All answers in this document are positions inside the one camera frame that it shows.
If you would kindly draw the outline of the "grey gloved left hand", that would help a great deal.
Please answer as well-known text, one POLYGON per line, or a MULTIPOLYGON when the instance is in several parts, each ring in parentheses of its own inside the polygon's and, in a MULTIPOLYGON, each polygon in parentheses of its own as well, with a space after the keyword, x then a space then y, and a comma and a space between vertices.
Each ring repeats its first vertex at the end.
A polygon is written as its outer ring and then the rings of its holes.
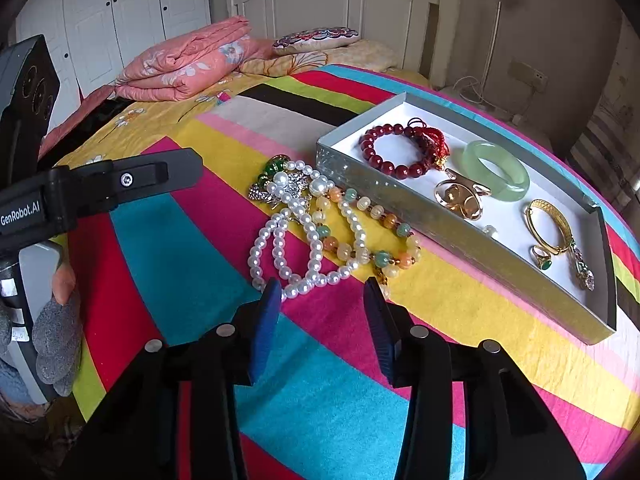
MULTIPOLYGON (((76 275, 68 262, 53 274, 52 296, 34 324, 37 377, 58 396, 72 393, 81 355, 80 299, 76 275)), ((35 403, 18 370, 6 362, 11 339, 9 306, 1 300, 1 406, 18 417, 37 418, 44 404, 35 403)))

